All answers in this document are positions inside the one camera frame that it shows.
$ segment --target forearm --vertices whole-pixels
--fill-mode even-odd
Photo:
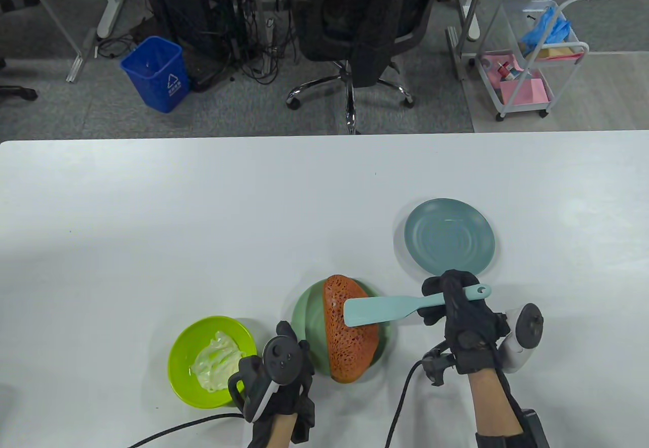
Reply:
[[[478,434],[481,436],[515,436],[523,432],[495,370],[484,369],[475,374],[469,374],[468,382],[473,395]]]
[[[275,416],[271,439],[267,448],[288,448],[296,420],[297,414],[278,414]]]

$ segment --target green plate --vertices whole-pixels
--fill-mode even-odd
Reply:
[[[358,279],[354,279],[361,286],[368,296],[377,296],[369,286]],[[329,368],[329,351],[327,349],[327,331],[325,330],[325,305],[322,302],[322,287],[326,279],[318,281],[308,288],[295,304],[291,326],[298,339],[309,342],[311,348],[311,362],[313,367],[324,376],[331,376]],[[389,323],[381,323],[378,329],[378,347],[372,360],[372,365],[385,353],[385,346],[392,334],[392,327]]]
[[[406,220],[404,239],[415,262],[435,276],[449,269],[477,276],[496,251],[487,219],[470,205],[449,198],[415,208]]]
[[[218,331],[229,335],[244,357],[257,354],[253,335],[234,318],[209,316],[183,331],[169,352],[167,375],[176,395],[190,406],[199,409],[214,409],[232,401],[227,389],[211,393],[204,390],[191,370],[196,357],[209,345],[209,341]],[[243,383],[239,383],[238,387],[239,392],[243,391]]]

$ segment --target lime green bowl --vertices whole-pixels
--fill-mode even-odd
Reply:
[[[169,352],[167,375],[176,395],[190,406],[199,409],[214,409],[232,401],[232,396],[227,389],[217,392],[204,390],[191,369],[196,357],[209,345],[209,341],[218,331],[229,335],[243,352],[244,357],[257,354],[253,335],[234,318],[209,316],[183,331]],[[239,383],[238,387],[241,392],[243,383]]]
[[[367,284],[358,279],[354,280],[368,296],[378,295]],[[331,376],[331,369],[329,367],[329,349],[327,347],[327,330],[325,328],[325,305],[322,302],[322,289],[326,281],[326,279],[322,279],[322,281],[318,281],[302,293],[293,309],[291,326],[299,340],[309,342],[309,357],[313,362],[313,367],[323,376],[329,377]],[[392,327],[390,323],[380,323],[378,326],[378,347],[372,365],[383,357],[391,337]]]

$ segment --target light blue spatula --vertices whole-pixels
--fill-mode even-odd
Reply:
[[[464,288],[466,299],[469,301],[484,300],[491,294],[491,286],[475,284]],[[413,314],[420,308],[441,306],[444,304],[444,294],[430,296],[375,296],[357,297],[346,300],[343,306],[345,325],[348,327],[383,323],[384,321],[401,320]]]

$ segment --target sponge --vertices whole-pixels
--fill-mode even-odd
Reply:
[[[356,381],[369,368],[379,341],[378,325],[354,328],[345,325],[343,305],[353,297],[367,297],[367,294],[345,276],[331,276],[322,288],[331,377],[343,384]]]

